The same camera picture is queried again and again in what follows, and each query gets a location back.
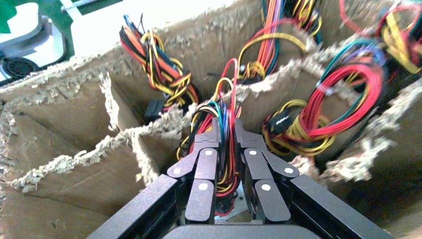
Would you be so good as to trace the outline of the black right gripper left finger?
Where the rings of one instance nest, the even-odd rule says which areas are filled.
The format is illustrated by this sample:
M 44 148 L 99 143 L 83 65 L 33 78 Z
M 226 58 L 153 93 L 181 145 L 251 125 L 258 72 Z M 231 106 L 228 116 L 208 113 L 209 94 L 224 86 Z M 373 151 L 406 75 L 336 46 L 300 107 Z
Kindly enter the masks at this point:
M 197 134 L 193 151 L 167 170 L 168 176 L 186 184 L 182 194 L 189 195 L 187 222 L 214 222 L 220 145 L 219 120 L 213 118 L 211 131 Z

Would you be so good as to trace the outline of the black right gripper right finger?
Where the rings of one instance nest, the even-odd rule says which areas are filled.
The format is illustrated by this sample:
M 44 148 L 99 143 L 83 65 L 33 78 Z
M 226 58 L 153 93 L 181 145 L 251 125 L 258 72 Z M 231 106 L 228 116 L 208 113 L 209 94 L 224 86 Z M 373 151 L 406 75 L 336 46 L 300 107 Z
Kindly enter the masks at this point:
M 236 150 L 243 163 L 241 178 L 246 203 L 253 220 L 288 223 L 291 219 L 281 187 L 299 176 L 299 170 L 271 153 L 262 135 L 234 123 Z

